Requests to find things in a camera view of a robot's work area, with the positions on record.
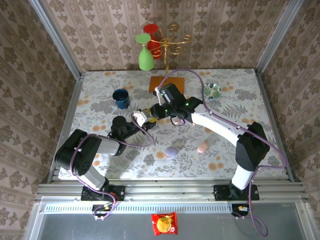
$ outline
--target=snack package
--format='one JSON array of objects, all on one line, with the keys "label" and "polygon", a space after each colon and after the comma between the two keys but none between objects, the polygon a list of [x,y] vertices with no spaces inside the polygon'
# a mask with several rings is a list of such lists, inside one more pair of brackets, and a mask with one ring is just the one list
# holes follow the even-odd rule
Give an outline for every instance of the snack package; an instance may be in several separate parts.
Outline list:
[{"label": "snack package", "polygon": [[152,214],[151,216],[154,235],[178,234],[177,213]]}]

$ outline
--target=wall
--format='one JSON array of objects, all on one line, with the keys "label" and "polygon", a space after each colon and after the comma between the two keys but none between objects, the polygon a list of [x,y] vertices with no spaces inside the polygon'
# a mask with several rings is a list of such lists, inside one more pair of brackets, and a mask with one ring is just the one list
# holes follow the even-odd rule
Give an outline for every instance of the wall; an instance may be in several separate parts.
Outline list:
[{"label": "wall", "polygon": [[[174,68],[255,68],[287,0],[42,0],[82,71],[137,70],[141,46],[135,37],[148,23],[176,41],[189,34]],[[164,69],[161,60],[157,69]]]},{"label": "wall", "polygon": [[0,1],[0,239],[22,239],[74,84],[28,1]]},{"label": "wall", "polygon": [[295,176],[320,225],[320,1],[305,0],[263,73]]}]

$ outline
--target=floral tablecloth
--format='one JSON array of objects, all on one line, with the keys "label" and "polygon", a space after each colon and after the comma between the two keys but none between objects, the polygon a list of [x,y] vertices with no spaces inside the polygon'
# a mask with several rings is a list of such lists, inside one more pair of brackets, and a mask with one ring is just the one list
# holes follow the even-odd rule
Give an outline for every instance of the floral tablecloth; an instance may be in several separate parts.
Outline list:
[{"label": "floral tablecloth", "polygon": [[[274,133],[265,108],[256,75],[253,69],[211,69],[196,70],[204,82],[218,83],[222,95],[208,100],[208,106],[244,124],[259,122],[269,141],[275,144]],[[115,116],[130,120],[132,111],[146,109],[157,103],[157,98],[149,93],[151,76],[164,76],[164,70],[153,71],[96,71],[87,72],[75,111],[71,132],[81,129],[88,133],[107,135]],[[201,99],[199,80],[190,72],[176,72],[174,77],[184,77],[184,95]],[[131,104],[128,109],[118,109],[112,93],[119,88],[129,92]],[[122,155],[97,154],[93,165],[107,178],[232,178],[237,167],[236,148],[225,138],[200,125],[173,126],[170,119],[162,119],[150,130],[155,145],[145,148],[127,147]],[[144,145],[149,139],[138,133],[127,139],[128,143]],[[197,147],[207,141],[210,145],[200,154]],[[178,154],[167,157],[168,147],[176,147]],[[264,165],[281,165],[280,157],[270,150],[261,162]],[[265,169],[258,177],[283,178],[284,170]],[[73,177],[64,169],[59,178],[70,180]]]}]

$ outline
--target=purple egg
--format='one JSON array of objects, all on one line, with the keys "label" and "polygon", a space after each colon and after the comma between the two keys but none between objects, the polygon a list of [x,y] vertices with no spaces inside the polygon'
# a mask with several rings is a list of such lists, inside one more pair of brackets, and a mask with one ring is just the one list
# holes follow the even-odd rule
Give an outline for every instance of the purple egg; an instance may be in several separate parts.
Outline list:
[{"label": "purple egg", "polygon": [[165,150],[165,154],[168,156],[168,157],[173,157],[175,155],[177,155],[178,153],[178,149],[176,149],[175,147],[168,147],[166,150]]}]

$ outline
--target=orange cutting board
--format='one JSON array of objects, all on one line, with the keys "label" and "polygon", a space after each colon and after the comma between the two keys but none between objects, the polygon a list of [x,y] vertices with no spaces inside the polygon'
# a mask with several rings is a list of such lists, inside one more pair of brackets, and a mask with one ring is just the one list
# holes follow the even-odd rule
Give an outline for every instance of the orange cutting board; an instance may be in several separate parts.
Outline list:
[{"label": "orange cutting board", "polygon": [[[150,79],[149,93],[152,93],[155,90],[155,87],[158,87],[164,78],[164,76],[152,76]],[[175,84],[180,93],[183,94],[185,92],[184,77],[168,77],[162,86],[166,84]]]}]

